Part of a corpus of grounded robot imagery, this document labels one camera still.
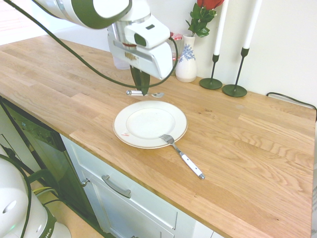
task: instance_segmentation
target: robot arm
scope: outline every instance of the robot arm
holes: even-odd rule
[[[32,0],[55,17],[75,24],[108,29],[110,52],[131,65],[136,86],[150,75],[166,78],[172,70],[169,29],[151,15],[147,0]]]

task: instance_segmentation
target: candle holder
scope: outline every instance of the candle holder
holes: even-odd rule
[[[214,89],[218,89],[222,87],[222,83],[218,79],[213,78],[214,68],[218,60],[219,60],[219,55],[212,56],[213,67],[212,67],[211,77],[203,78],[202,80],[199,81],[199,85],[202,86],[203,88],[214,90]]]
[[[239,76],[240,76],[243,60],[244,60],[245,56],[248,55],[249,49],[250,48],[248,48],[248,49],[242,48],[242,50],[241,50],[242,59],[241,59],[240,68],[239,68],[239,72],[238,72],[236,83],[235,84],[225,85],[222,88],[223,93],[228,95],[228,96],[230,96],[230,97],[238,98],[238,97],[243,97],[243,96],[247,95],[247,90],[245,88],[243,88],[243,87],[238,85],[238,80],[239,80]]]

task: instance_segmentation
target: vase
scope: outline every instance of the vase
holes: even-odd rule
[[[197,64],[194,54],[195,37],[184,35],[184,50],[176,66],[176,78],[181,82],[193,82],[197,76]]]

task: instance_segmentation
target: white plate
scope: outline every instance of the white plate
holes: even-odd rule
[[[143,149],[167,146],[160,135],[169,134],[177,141],[186,130],[185,114],[178,107],[161,101],[131,104],[113,121],[113,131],[120,140]]]

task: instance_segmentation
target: white cabinet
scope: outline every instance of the white cabinet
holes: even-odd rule
[[[218,233],[214,232],[211,238],[223,238],[221,235]]]
[[[110,229],[110,232],[119,238],[174,237],[146,213],[141,212],[137,206],[129,203],[128,198],[112,190],[102,179],[85,170],[83,175],[89,178],[87,187],[91,187],[90,192],[98,199],[95,207],[101,210],[102,219],[99,219],[99,223],[103,230]]]
[[[66,137],[62,139],[79,179],[88,181],[84,190],[105,232],[117,238],[211,238],[212,230]]]

